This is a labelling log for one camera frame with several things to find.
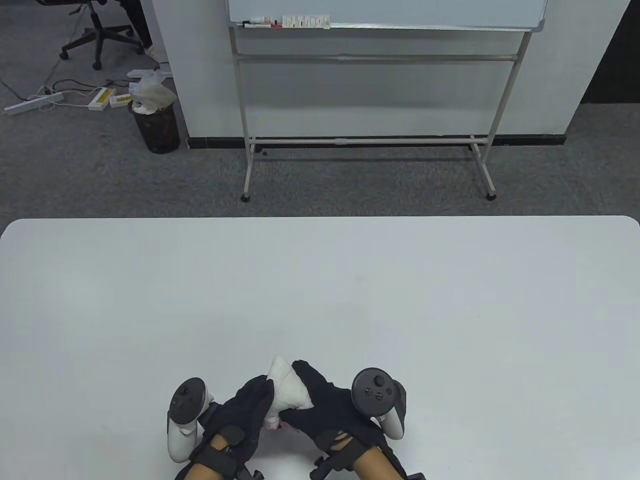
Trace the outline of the person's left hand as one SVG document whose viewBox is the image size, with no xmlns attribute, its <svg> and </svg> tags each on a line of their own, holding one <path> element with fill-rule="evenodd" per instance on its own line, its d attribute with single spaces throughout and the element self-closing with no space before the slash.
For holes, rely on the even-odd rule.
<svg viewBox="0 0 640 480">
<path fill-rule="evenodd" d="M 241 387 L 234 397 L 218 407 L 202 435 L 212 441 L 219 435 L 237 457 L 253 457 L 266 414 L 274 401 L 274 382 L 266 375 L 258 375 Z"/>
</svg>

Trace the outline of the person's right hand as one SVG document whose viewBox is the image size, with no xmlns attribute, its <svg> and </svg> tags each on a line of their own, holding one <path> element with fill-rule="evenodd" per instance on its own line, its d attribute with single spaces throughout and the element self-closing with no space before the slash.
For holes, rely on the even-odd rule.
<svg viewBox="0 0 640 480">
<path fill-rule="evenodd" d="M 313 407 L 281 411 L 284 423 L 306 434 L 327 454 L 336 449 L 342 434 L 366 449 L 389 448 L 381 428 L 355 408 L 350 390 L 334 386 L 302 359 L 293 361 L 292 368 L 306 386 Z"/>
</svg>

